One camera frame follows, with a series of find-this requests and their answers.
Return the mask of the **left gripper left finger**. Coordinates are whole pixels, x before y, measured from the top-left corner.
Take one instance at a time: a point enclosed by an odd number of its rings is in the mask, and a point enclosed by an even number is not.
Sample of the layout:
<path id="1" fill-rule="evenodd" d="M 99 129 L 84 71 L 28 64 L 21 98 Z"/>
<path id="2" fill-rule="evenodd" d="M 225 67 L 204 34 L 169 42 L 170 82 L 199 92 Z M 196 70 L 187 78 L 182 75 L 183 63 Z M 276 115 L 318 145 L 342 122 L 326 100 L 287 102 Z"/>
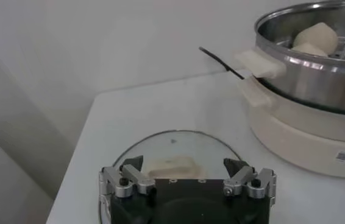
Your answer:
<path id="1" fill-rule="evenodd" d="M 99 195 L 113 194 L 118 198 L 128 198 L 134 193 L 149 195 L 155 189 L 155 180 L 141 173 L 143 156 L 125 159 L 116 169 L 103 167 L 99 172 Z"/>

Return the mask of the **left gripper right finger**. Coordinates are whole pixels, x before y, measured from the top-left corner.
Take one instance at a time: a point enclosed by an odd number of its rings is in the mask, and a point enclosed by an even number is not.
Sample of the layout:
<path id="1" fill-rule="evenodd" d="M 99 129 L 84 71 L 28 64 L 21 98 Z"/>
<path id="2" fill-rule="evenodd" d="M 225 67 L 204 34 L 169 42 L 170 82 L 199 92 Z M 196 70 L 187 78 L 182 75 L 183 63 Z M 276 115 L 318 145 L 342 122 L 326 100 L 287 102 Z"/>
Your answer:
<path id="1" fill-rule="evenodd" d="M 229 174 L 223 181 L 223 193 L 226 197 L 241 195 L 243 191 L 254 199 L 269 198 L 269 205 L 276 203 L 276 174 L 272 169 L 263 168 L 257 172 L 245 161 L 224 158 L 223 164 Z"/>

